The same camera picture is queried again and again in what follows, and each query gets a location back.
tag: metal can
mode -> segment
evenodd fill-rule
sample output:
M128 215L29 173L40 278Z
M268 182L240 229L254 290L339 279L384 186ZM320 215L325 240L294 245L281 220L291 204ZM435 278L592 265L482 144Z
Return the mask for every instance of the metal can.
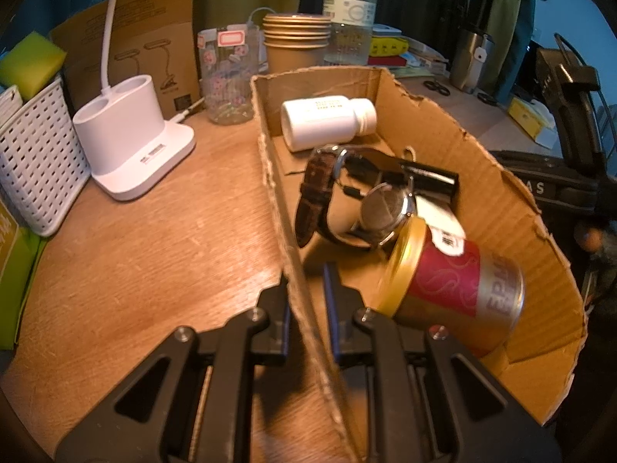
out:
M482 356L508 338L523 301L523 272L514 261L412 217L367 306L403 325L445 325Z

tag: wooden desk surface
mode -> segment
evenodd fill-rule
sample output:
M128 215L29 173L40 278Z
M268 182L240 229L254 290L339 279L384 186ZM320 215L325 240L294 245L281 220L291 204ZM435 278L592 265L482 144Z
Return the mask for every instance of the wooden desk surface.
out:
M545 152L499 108L450 88L436 100L488 149ZM189 120L195 151L143 198L90 181L49 243L20 346L1 386L50 454L61 437L175 327L206 330L252 306L280 276L255 122ZM290 360L255 383L253 461L348 461L297 328Z

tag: watch face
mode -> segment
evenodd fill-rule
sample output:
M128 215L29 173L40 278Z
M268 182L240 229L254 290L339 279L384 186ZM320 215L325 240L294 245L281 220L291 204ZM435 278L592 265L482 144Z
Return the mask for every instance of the watch face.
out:
M394 231L407 216L409 196L406 189L383 182L368 192L360 206L360 225L368 232Z

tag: white bottle cap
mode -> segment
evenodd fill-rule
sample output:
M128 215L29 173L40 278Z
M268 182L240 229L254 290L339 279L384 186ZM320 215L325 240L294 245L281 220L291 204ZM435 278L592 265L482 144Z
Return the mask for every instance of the white bottle cap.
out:
M349 100L358 120L357 135L374 134L377 130L377 112L369 99L356 98Z

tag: yellow sponge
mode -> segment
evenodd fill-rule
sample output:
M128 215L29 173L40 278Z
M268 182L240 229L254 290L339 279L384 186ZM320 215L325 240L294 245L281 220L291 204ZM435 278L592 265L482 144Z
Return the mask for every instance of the yellow sponge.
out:
M36 31L0 59L0 83L17 85L24 100L38 94L60 70L67 53Z

